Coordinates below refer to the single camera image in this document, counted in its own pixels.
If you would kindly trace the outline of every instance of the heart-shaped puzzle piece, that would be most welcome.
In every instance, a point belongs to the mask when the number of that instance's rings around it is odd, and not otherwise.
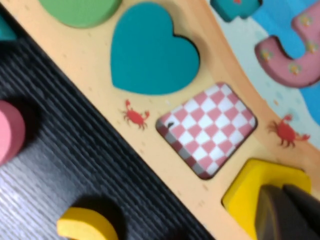
[[[189,85],[199,71],[199,53],[173,31],[171,16],[161,5],[143,2],[129,8],[113,35],[113,85],[145,95],[170,94]]]

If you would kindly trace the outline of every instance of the wood grain surface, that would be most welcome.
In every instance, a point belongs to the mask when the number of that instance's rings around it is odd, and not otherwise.
[[[120,240],[213,239],[23,31],[0,43],[0,97],[27,125],[0,168],[0,240],[60,239],[56,221],[88,197],[122,215]]]

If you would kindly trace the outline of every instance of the square cutout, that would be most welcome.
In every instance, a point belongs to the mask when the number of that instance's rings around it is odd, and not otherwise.
[[[160,117],[156,129],[201,179],[210,179],[257,126],[254,114],[217,83]]]

